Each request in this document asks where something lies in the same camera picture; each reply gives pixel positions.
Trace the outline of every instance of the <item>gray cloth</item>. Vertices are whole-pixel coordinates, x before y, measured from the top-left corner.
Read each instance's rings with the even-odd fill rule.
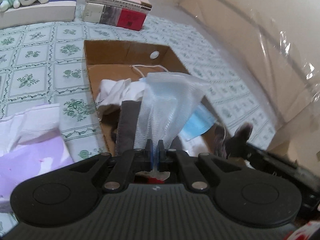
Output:
[[[116,135],[116,156],[133,149],[141,102],[123,101],[121,105],[118,131]],[[182,150],[178,136],[172,141],[170,148]]]

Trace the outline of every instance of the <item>blue face mask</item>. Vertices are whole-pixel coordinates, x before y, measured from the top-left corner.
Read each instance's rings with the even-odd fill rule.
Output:
[[[204,134],[209,130],[217,119],[209,112],[203,104],[199,104],[194,113],[191,115],[189,120],[186,122],[180,132],[186,141]]]

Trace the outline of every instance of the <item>tablecloth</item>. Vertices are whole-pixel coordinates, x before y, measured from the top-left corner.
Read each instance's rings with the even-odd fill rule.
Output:
[[[41,104],[60,103],[61,134],[75,161],[104,152],[90,92],[85,39],[129,40],[169,45],[190,74],[211,82],[207,98],[233,134],[245,121],[250,142],[266,148],[275,130],[254,95],[218,51],[192,26],[147,16],[139,32],[81,21],[49,22],[0,31],[0,118]],[[0,236],[16,223],[0,214]]]

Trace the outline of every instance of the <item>ribbed gray surface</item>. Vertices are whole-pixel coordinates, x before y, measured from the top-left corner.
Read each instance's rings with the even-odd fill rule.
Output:
[[[178,185],[131,184],[103,197],[88,217],[60,228],[20,223],[4,240],[282,240],[293,225],[248,228],[221,215],[208,196]]]

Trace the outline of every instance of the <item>white elastic string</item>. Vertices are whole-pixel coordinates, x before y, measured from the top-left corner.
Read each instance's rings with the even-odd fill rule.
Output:
[[[145,77],[145,76],[144,76],[144,74],[143,74],[137,67],[151,67],[151,68],[159,67],[159,68],[163,69],[164,71],[169,72],[169,70],[167,70],[164,66],[161,66],[161,65],[147,66],[147,65],[137,64],[137,65],[131,65],[131,67],[132,67],[133,69],[135,69],[136,71],[138,71],[142,77]]]

